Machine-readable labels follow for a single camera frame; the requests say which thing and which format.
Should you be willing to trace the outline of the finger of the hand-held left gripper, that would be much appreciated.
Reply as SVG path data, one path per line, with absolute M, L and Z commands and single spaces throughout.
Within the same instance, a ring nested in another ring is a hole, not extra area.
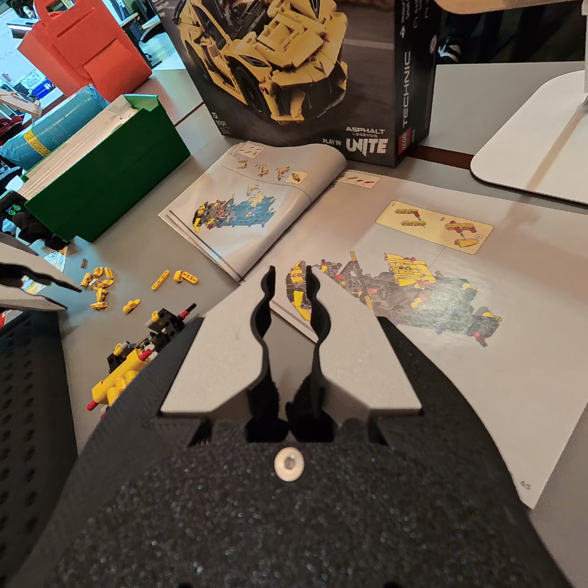
M 17 273 L 18 277 L 29 277 L 33 281 L 80 292 L 80 287 L 62 271 L 55 268 L 34 252 L 25 251 L 6 242 L 1 243 L 1 270 Z
M 22 286 L 21 278 L 1 278 L 1 313 L 9 310 L 58 312 L 67 309 L 65 305 L 52 299 L 26 292 Z

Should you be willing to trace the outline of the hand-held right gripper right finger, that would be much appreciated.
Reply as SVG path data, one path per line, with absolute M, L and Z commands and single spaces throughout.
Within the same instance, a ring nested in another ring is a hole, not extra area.
M 312 369 L 287 404 L 290 425 L 413 416 L 422 404 L 374 312 L 315 267 L 306 271 Z

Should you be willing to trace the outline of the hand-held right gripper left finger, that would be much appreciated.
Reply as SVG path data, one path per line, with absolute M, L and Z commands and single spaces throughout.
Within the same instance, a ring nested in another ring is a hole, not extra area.
M 205 315 L 160 408 L 164 416 L 247 423 L 277 413 L 264 341 L 274 294 L 275 268 L 261 266 Z

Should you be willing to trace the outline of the yellow black lego car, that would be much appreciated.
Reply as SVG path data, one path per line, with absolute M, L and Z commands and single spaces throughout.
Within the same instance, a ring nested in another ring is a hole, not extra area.
M 146 337 L 139 342 L 118 343 L 107 357 L 108 375 L 92 387 L 92 399 L 85 409 L 92 411 L 101 406 L 104 415 L 137 375 L 183 331 L 187 317 L 196 307 L 193 303 L 177 314 L 166 308 L 155 311 L 145 323 Z

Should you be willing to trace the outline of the black lego set box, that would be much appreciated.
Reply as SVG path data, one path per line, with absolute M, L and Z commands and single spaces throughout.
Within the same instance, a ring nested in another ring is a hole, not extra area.
M 436 1 L 152 1 L 224 136 L 395 167 L 429 134 Z

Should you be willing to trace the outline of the green storage bin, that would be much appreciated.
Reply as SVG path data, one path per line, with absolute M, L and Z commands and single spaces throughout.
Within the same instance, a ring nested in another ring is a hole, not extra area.
M 63 240 L 93 242 L 188 156 L 159 101 L 150 111 L 141 108 L 25 206 Z

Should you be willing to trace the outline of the white paper stack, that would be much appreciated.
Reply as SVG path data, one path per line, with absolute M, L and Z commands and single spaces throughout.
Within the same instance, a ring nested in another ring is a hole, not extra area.
M 78 163 L 143 107 L 152 110 L 159 104 L 157 95 L 121 95 L 97 114 L 43 161 L 35 165 L 23 177 L 19 195 L 30 200 L 53 181 Z

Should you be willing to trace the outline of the blue wrapped roll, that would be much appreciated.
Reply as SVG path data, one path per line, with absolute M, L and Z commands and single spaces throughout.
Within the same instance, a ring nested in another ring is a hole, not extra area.
M 93 85 L 81 88 L 54 110 L 1 146 L 1 156 L 29 170 L 109 105 Z

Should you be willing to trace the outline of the black perforated mat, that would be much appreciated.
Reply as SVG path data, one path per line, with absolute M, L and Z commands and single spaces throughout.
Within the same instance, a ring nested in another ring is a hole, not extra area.
M 1 328 L 1 587 L 26 560 L 77 459 L 56 313 Z

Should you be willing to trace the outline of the orange felt bag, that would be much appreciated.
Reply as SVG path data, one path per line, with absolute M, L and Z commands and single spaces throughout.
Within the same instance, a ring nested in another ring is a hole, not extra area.
M 34 1 L 39 20 L 18 50 L 66 96 L 93 87 L 108 101 L 134 93 L 152 70 L 102 1 Z

